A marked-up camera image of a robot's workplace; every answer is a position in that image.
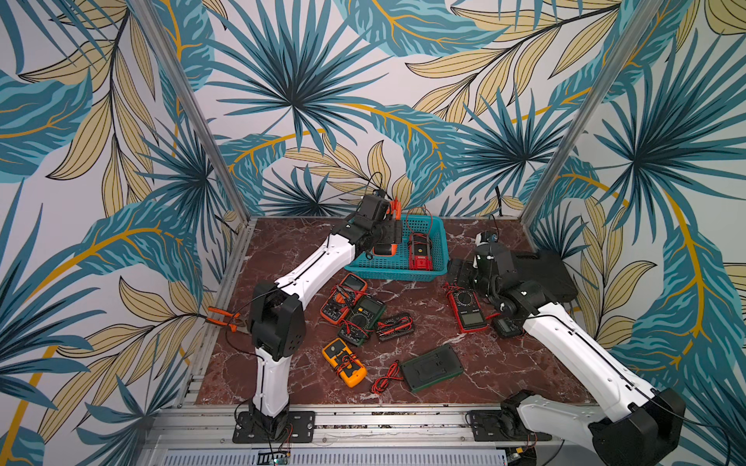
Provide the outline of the red black large multimeter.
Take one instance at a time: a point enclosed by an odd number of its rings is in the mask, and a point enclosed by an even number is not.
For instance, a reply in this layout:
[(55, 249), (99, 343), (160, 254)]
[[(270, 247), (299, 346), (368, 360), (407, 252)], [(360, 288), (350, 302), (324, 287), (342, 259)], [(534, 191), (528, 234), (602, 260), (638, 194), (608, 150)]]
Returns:
[(460, 332), (473, 333), (488, 328), (487, 320), (473, 290), (450, 283), (444, 285), (444, 289)]

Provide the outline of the red clamp multimeter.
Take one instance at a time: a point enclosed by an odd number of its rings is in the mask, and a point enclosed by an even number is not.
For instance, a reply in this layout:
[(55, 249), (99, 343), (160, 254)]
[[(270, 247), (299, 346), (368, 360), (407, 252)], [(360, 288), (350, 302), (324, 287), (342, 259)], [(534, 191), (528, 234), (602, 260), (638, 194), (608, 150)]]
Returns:
[(432, 243), (428, 234), (414, 232), (409, 237), (409, 269), (415, 271), (432, 271)]

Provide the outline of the orange black multimeter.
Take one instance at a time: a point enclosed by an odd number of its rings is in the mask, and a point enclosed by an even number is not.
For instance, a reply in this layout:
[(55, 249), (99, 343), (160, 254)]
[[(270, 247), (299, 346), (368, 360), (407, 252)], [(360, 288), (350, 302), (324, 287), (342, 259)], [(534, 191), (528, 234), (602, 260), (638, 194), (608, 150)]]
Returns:
[(349, 273), (338, 285), (332, 289), (328, 300), (321, 310), (321, 317), (332, 325), (337, 325), (345, 320), (351, 308), (365, 295), (368, 283)]

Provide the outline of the dark green multimeter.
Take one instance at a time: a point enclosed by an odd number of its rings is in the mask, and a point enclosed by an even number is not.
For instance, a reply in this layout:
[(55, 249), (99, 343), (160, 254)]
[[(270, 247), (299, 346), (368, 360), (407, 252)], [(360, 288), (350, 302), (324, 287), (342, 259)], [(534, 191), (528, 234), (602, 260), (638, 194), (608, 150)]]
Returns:
[(464, 367), (455, 350), (450, 344), (445, 344), (404, 362), (394, 361), (386, 374), (372, 384), (370, 392), (382, 394), (391, 382), (404, 382), (411, 392), (418, 393), (452, 380), (463, 372)]

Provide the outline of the orange clamp multimeter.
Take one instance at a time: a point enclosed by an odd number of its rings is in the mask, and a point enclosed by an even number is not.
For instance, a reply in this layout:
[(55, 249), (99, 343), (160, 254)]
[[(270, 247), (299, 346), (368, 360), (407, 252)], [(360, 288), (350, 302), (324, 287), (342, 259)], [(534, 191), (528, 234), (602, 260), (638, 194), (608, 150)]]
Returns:
[(375, 256), (392, 257), (396, 255), (398, 246), (402, 243), (401, 213), (401, 203), (397, 199), (392, 200), (379, 223), (380, 239), (372, 249)]

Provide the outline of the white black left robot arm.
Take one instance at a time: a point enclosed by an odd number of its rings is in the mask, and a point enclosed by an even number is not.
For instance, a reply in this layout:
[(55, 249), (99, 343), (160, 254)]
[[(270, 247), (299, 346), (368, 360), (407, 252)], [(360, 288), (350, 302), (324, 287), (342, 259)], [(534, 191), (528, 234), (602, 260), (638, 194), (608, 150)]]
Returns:
[(269, 426), (285, 421), (291, 357), (306, 335), (305, 308), (338, 271), (362, 254), (382, 246), (394, 252), (402, 243), (401, 213), (400, 202), (383, 190), (365, 194), (299, 266), (276, 281), (256, 285), (248, 322), (258, 357), (250, 405), (255, 419)]

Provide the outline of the teal plastic basket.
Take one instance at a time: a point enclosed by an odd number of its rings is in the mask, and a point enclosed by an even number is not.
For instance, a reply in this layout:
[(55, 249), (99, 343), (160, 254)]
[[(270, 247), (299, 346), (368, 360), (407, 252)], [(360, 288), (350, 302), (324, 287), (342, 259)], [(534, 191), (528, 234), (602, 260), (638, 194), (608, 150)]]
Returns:
[[(429, 235), (432, 271), (409, 267), (409, 239), (413, 233)], [(345, 270), (366, 280), (432, 282), (447, 273), (449, 260), (447, 234), (442, 219), (410, 215), (402, 218), (402, 243), (397, 246), (394, 256), (372, 256), (368, 259), (363, 254)]]

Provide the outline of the small black multimeter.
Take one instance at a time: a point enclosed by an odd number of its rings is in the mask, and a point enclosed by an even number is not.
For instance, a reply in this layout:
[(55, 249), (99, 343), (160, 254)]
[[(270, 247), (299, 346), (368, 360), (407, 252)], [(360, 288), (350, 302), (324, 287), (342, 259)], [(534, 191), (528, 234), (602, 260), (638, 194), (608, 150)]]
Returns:
[(506, 316), (496, 316), (491, 320), (491, 326), (500, 339), (511, 339), (524, 334), (523, 328)]

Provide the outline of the yellow multimeter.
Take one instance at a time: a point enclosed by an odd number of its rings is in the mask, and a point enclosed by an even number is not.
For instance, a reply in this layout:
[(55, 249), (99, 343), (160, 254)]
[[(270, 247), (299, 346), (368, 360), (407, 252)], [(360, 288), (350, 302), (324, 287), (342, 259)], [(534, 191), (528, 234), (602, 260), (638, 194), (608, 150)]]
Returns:
[(367, 369), (350, 350), (347, 343), (337, 338), (322, 349), (322, 356), (331, 365), (335, 375), (348, 388), (355, 388), (366, 377)]

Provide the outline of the small black red tester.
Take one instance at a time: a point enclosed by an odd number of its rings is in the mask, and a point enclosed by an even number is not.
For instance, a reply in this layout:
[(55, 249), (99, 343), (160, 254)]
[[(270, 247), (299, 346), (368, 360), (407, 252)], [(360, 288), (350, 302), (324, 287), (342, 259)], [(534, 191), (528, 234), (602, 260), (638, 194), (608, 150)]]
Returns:
[(386, 342), (412, 334), (415, 331), (415, 322), (409, 313), (383, 318), (376, 323), (375, 333), (379, 342)]

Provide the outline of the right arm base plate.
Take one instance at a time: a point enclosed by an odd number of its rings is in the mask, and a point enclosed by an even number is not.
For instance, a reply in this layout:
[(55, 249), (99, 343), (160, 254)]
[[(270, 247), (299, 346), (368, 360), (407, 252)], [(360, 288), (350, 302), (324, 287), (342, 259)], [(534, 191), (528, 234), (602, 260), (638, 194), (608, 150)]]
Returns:
[(472, 410), (465, 421), (475, 442), (537, 442), (551, 441), (553, 437), (526, 429), (520, 419), (503, 410)]

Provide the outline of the orange handled pliers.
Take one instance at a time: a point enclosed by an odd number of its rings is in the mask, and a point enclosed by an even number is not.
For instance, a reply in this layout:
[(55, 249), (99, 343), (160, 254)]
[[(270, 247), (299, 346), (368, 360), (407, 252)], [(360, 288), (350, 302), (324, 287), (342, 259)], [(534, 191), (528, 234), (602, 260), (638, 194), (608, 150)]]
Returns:
[(206, 322), (224, 327), (231, 333), (248, 333), (247, 321), (240, 312), (231, 312), (216, 307), (207, 308)]

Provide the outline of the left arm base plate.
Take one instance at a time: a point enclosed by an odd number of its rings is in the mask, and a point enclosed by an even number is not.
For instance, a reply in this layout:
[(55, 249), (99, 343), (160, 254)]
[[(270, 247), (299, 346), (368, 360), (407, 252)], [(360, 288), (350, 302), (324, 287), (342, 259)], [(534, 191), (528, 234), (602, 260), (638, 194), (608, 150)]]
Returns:
[(268, 417), (259, 411), (238, 414), (232, 436), (233, 444), (287, 443), (310, 444), (316, 427), (313, 411), (283, 411)]

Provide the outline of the aluminium front rail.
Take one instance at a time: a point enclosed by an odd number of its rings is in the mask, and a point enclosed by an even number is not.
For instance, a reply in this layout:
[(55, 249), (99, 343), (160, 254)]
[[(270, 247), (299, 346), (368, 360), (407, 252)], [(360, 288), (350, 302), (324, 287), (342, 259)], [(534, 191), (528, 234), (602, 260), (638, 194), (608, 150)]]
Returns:
[[(470, 405), (310, 405), (310, 443), (293, 435), (289, 465), (598, 465), (568, 441), (476, 442)], [(278, 447), (235, 444), (233, 409), (193, 406), (155, 419), (139, 465), (271, 465)]]

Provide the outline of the right corner metal post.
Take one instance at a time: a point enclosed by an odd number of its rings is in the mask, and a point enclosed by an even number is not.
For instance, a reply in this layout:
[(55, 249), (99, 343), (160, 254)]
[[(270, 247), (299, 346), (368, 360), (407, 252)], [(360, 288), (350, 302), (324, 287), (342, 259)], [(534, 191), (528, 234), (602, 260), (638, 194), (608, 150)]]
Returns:
[(530, 202), (528, 202), (528, 205), (526, 205), (520, 216), (520, 221), (524, 227), (530, 227), (538, 217), (542, 203), (553, 186), (554, 180), (559, 176), (559, 172), (563, 168), (563, 165), (565, 165), (565, 161), (568, 159), (577, 139), (582, 134), (596, 108), (600, 106), (602, 100), (606, 97), (616, 78), (625, 68), (637, 42), (642, 38), (648, 24), (654, 19), (661, 6), (662, 0), (642, 1), (641, 5), (634, 10), (629, 27), (621, 34), (619, 45), (612, 50), (608, 64), (604, 65), (600, 70), (600, 74), (594, 82), (594, 86), (590, 89), (588, 97), (580, 106), (573, 122), (571, 122), (571, 126), (569, 126), (567, 134), (563, 137), (563, 141), (561, 141), (556, 154), (546, 165), (545, 172), (537, 183)]

